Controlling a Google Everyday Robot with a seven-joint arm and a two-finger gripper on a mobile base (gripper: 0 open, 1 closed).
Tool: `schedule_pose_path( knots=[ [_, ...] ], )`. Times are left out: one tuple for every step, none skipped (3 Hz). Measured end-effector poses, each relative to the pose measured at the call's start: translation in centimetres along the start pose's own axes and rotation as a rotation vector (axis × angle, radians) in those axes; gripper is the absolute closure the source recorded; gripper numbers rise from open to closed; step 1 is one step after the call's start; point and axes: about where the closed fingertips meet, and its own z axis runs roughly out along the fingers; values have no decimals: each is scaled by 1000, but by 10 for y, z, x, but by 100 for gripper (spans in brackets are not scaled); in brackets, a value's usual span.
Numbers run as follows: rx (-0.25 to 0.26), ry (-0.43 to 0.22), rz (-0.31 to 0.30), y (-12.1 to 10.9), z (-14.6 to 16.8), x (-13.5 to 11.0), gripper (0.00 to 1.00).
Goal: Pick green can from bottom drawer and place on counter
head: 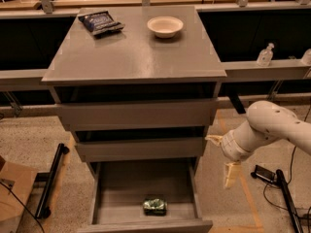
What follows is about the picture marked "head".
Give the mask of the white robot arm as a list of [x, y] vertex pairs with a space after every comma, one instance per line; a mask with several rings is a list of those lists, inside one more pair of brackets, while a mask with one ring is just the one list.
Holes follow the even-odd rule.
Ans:
[[287, 140], [311, 154], [311, 124], [296, 114], [272, 102], [257, 101], [246, 112], [246, 120], [223, 136], [207, 135], [207, 141], [220, 147], [226, 158], [225, 187], [235, 184], [241, 172], [241, 162], [255, 150], [279, 140]]

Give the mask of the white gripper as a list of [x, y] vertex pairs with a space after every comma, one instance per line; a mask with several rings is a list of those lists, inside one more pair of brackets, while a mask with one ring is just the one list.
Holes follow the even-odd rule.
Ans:
[[231, 188], [239, 177], [242, 165], [253, 155], [249, 145], [250, 134], [245, 131], [230, 130], [225, 135], [207, 135], [205, 139], [211, 141], [215, 146], [221, 146], [225, 157], [233, 162], [225, 165], [225, 188]]

